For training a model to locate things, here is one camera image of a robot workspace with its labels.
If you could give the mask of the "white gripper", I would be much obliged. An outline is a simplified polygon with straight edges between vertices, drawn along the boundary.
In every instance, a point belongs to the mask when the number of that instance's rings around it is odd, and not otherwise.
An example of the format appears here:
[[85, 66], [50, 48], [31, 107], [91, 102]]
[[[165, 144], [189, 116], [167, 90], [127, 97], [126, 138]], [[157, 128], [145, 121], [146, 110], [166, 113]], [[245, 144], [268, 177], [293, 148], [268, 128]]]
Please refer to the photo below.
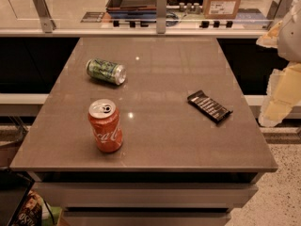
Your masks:
[[260, 36], [256, 44], [275, 48], [280, 57], [292, 61], [281, 70], [273, 69], [261, 105], [259, 123], [263, 127], [280, 124], [301, 101], [301, 0], [293, 5], [282, 21]]

